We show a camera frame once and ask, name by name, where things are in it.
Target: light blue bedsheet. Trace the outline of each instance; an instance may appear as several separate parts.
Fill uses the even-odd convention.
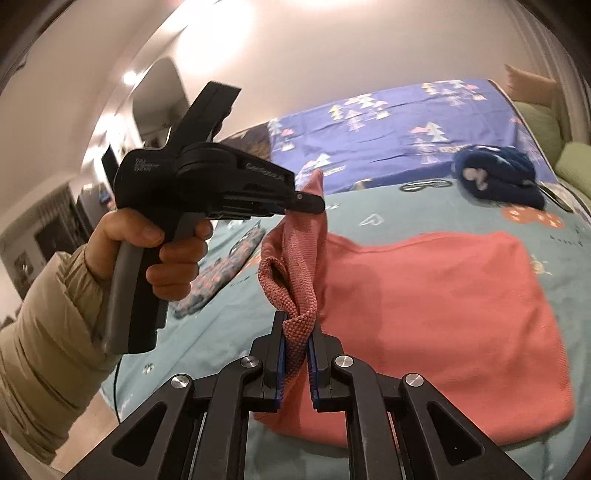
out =
[[[329,230],[362,245],[391,244],[434,231],[489,233],[507,231],[520,238],[551,303],[570,362],[576,414],[567,425],[505,450],[534,479],[564,478],[591,433],[591,232],[576,214],[554,204],[549,212],[565,224],[554,229],[533,222],[506,220],[501,209],[476,203],[454,184],[406,193],[397,186],[330,195],[326,198]],[[268,230],[279,217],[263,219]],[[242,224],[221,222],[210,244],[207,265],[228,253],[258,219]],[[256,277],[256,264],[242,271],[206,307],[182,320],[168,317],[156,350],[124,357],[117,386],[122,417],[128,416],[174,374],[194,378],[214,374],[245,355],[254,338],[270,331],[273,307]],[[103,393],[112,402],[112,377]],[[283,437],[251,421],[247,479],[346,479],[347,452],[331,446]]]

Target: black cable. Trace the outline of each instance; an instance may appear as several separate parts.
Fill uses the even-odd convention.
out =
[[[119,410],[117,410],[117,378],[119,377],[119,369],[121,368],[121,361],[123,357],[119,358],[117,367],[115,367],[115,377],[113,379],[113,407],[115,408],[115,415],[117,415],[117,422],[121,425],[121,418],[119,417]]]

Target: gray handle grip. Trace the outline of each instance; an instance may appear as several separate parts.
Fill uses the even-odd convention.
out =
[[[147,215],[164,228],[165,242],[190,238],[195,234],[202,213]],[[111,293],[107,306],[104,346],[107,353],[143,353],[156,346],[157,329],[166,325],[168,302],[152,292],[145,272],[160,262],[160,247],[141,248],[122,242],[115,263]]]

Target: mirror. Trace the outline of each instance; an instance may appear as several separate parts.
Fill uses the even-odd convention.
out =
[[[139,136],[149,148],[165,146],[170,132],[189,110],[177,69],[169,58],[160,59],[150,67],[131,101]]]

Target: printed bedding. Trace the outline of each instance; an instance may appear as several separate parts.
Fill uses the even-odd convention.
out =
[[[325,193],[452,176],[471,144],[527,153],[539,181],[557,183],[510,100],[483,79],[446,80],[366,93],[268,124],[271,161],[297,174],[324,172]]]

